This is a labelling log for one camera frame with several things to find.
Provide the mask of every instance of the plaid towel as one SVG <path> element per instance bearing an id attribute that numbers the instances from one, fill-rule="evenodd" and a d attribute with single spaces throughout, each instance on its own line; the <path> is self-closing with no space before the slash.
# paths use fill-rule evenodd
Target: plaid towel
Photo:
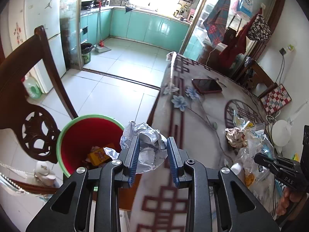
<path id="1" fill-rule="evenodd" d="M 230 4 L 231 0 L 218 0 L 203 23 L 213 47 L 223 41 Z"/>

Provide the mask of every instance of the black bag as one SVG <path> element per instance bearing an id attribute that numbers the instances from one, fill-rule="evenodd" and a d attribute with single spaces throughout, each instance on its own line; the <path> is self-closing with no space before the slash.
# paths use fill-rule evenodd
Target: black bag
<path id="1" fill-rule="evenodd" d="M 230 22 L 229 26 L 226 28 L 225 33 L 224 33 L 224 38 L 222 41 L 223 44 L 229 45 L 229 43 L 236 37 L 240 24 L 241 24 L 241 20 L 242 19 L 240 19 L 240 23 L 239 23 L 237 31 L 230 28 L 232 21 Z"/>
<path id="2" fill-rule="evenodd" d="M 247 37 L 253 41 L 265 41 L 271 38 L 270 28 L 261 14 L 257 14 Z"/>

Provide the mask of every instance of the green plastic bottle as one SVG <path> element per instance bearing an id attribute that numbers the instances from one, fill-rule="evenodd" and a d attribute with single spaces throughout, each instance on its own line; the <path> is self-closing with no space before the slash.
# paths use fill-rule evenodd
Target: green plastic bottle
<path id="1" fill-rule="evenodd" d="M 33 99 L 38 99 L 41 97 L 42 92 L 37 84 L 37 81 L 27 73 L 25 75 L 24 86 L 29 96 Z"/>

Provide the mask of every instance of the black trash can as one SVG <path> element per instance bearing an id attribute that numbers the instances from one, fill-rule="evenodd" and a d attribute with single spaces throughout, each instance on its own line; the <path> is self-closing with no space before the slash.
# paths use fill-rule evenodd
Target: black trash can
<path id="1" fill-rule="evenodd" d="M 84 65 L 91 61 L 91 50 L 93 49 L 92 43 L 82 43 L 81 44 L 81 58 Z"/>

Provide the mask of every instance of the black plug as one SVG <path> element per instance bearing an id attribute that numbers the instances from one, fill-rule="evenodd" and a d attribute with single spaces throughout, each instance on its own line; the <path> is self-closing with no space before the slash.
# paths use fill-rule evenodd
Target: black plug
<path id="1" fill-rule="evenodd" d="M 279 52 L 280 52 L 281 55 L 285 55 L 286 54 L 286 51 L 285 51 L 284 48 L 281 48 Z"/>

